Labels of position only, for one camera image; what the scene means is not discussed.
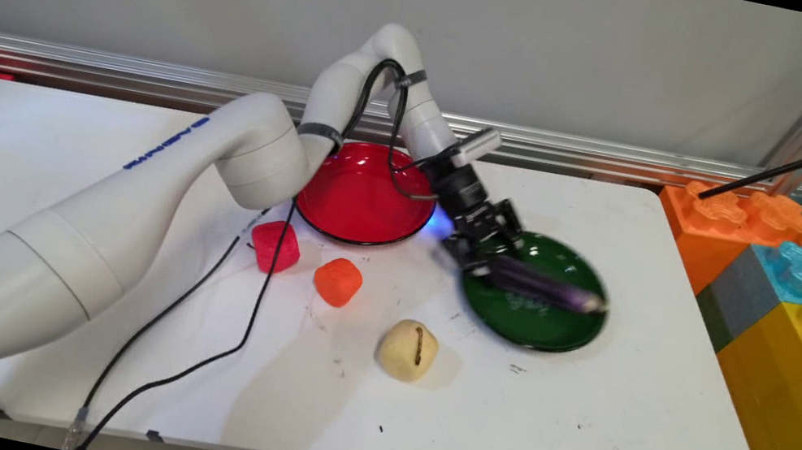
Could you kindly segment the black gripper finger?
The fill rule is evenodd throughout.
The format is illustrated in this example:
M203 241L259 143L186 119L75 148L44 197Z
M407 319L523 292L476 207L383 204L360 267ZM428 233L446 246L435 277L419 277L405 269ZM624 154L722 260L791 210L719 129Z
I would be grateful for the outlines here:
M485 278L491 274L490 261L498 253L498 248L477 242L463 233L454 232L441 240L444 250L455 261L464 275Z
M524 227L509 199L492 204L489 233L484 237L484 247L495 252L518 256L524 248Z

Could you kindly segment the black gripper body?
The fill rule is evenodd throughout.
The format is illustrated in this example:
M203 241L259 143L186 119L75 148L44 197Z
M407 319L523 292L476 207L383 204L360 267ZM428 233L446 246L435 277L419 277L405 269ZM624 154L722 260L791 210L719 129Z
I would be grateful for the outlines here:
M453 223L453 231L477 242L489 233L492 200L473 165L457 167L450 156L435 156L421 166L442 210Z

